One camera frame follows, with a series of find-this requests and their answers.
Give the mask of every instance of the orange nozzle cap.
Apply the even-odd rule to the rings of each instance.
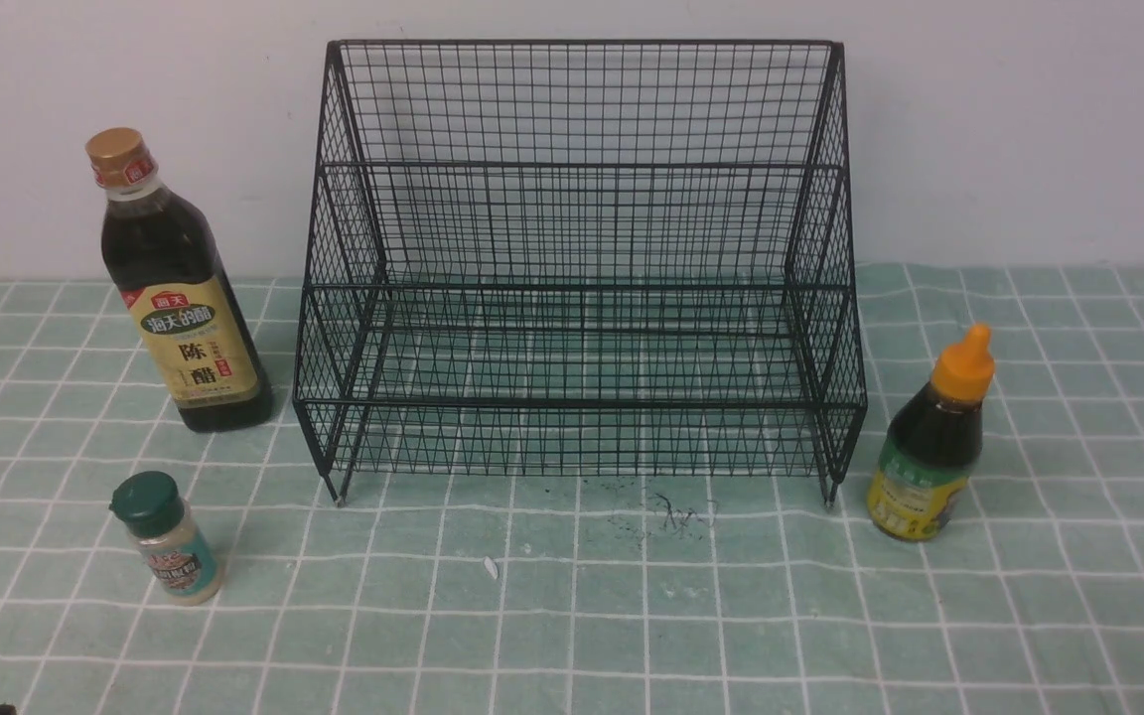
[[[986,395],[995,376],[995,360],[988,344],[991,328],[986,323],[974,323],[966,339],[948,344],[935,364],[930,383],[940,395],[962,403],[977,403]]]

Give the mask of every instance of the small glass jar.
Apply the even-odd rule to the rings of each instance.
[[[217,593],[223,579],[219,561],[170,475],[141,471],[132,476],[114,490],[109,508],[126,524],[132,542],[170,601],[196,606]]]

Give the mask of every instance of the red label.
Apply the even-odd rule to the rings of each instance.
[[[188,296],[182,293],[170,293],[170,291],[165,289],[159,294],[153,296],[153,308],[158,311],[164,311],[167,308],[186,308]]]
[[[127,308],[135,304],[136,300],[140,300],[141,295],[144,295],[144,289],[124,289],[122,291],[122,303],[126,303]]]
[[[153,159],[145,157],[127,164],[126,169],[122,170],[122,175],[126,176],[127,183],[136,184],[146,180],[154,169]]]

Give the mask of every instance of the black wire rack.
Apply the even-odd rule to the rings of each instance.
[[[867,412],[849,185],[834,41],[332,41],[294,384],[331,496],[636,471],[832,503]]]

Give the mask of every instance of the yellow label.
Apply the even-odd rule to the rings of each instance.
[[[124,291],[122,300],[178,407],[244,403],[259,373],[219,276]]]
[[[890,440],[868,490],[868,515],[896,538],[935,538],[947,525],[968,475],[914,464]]]

